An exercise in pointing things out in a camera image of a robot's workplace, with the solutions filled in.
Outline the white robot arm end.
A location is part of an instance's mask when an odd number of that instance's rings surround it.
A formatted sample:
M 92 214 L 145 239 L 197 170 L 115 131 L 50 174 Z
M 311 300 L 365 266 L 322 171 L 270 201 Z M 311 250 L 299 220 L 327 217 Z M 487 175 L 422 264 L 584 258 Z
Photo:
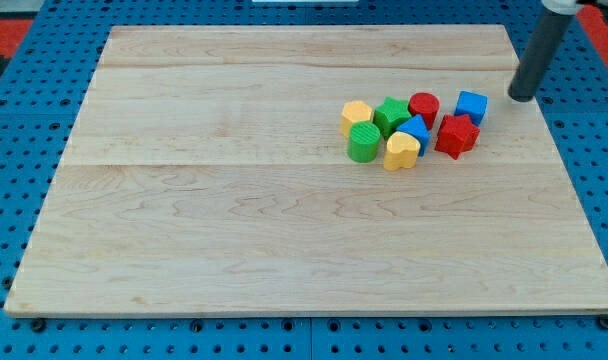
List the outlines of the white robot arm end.
M 608 5 L 608 1 L 602 0 L 541 0 L 541 3 L 547 10 L 565 16 L 574 16 L 585 6 Z

